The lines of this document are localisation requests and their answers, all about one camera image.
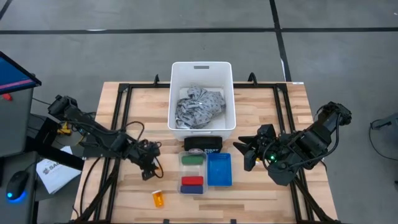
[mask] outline monitor screen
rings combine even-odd
[[[0,52],[0,94],[41,85],[32,74]]]

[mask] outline wooden workbench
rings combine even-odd
[[[96,121],[107,128],[111,127],[118,85],[117,82],[104,83],[99,101]],[[312,123],[305,87],[303,84],[293,83],[288,83],[287,87],[296,129],[304,129]],[[295,223],[290,187],[276,185],[268,177],[267,171],[262,165],[257,165],[251,172],[244,171],[243,155],[232,145],[233,141],[238,141],[238,136],[255,135],[261,124],[272,123],[277,134],[279,133],[272,89],[235,89],[234,96],[237,126],[223,146],[223,152],[228,152],[232,156],[233,186],[209,187],[205,195],[188,196],[180,195],[177,192],[177,154],[183,148],[182,142],[178,142],[167,127],[169,89],[133,89],[128,122],[134,120],[143,122],[145,124],[143,137],[151,141],[162,142],[159,161],[165,173],[163,179],[154,177],[143,181],[138,166],[129,161],[122,161],[112,223],[161,223],[165,218],[169,219],[171,223],[229,223],[231,219],[237,219],[238,223]],[[118,128],[120,128],[123,113],[125,96],[123,97]],[[289,130],[282,93],[280,93],[280,101],[286,130]],[[127,132],[136,138],[140,128],[139,125],[132,125],[127,127]],[[89,159],[85,162],[81,174],[75,200],[77,210],[79,210],[81,188],[93,161],[94,159]],[[97,163],[90,175],[83,199],[84,208],[89,205],[98,192],[103,161],[104,159],[101,159]],[[337,218],[325,167],[319,164],[313,170],[306,170],[305,173],[310,193],[327,215]],[[155,208],[151,195],[151,192],[155,190],[163,191],[164,208]],[[299,193],[298,196],[305,218],[302,195]],[[108,195],[104,198],[101,218],[105,217]]]

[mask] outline white paper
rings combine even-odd
[[[61,151],[72,154],[70,146],[63,147]],[[36,166],[36,172],[42,179],[49,194],[54,194],[81,173],[80,170],[61,165],[49,159],[40,161]]]

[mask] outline concrete floor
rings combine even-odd
[[[0,0],[0,8],[5,3]],[[398,2],[279,0],[283,28],[398,27]],[[0,30],[273,27],[260,0],[13,0]],[[292,80],[305,82],[312,111],[336,101],[353,112],[340,146],[327,158],[339,219],[347,223],[398,220],[398,162],[379,157],[368,140],[369,122],[398,111],[398,32],[283,33]],[[228,61],[235,81],[254,72],[283,81],[275,34],[0,35],[0,50],[42,80],[34,96],[57,94],[95,111],[105,81],[170,79],[173,62]],[[46,114],[34,103],[32,112]],[[398,158],[391,128],[373,132],[376,147]],[[73,142],[74,139],[59,139]],[[39,223],[66,222],[78,179],[40,203]]]

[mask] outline green block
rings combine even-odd
[[[183,165],[202,165],[203,164],[203,156],[183,156],[181,158],[181,162]]]

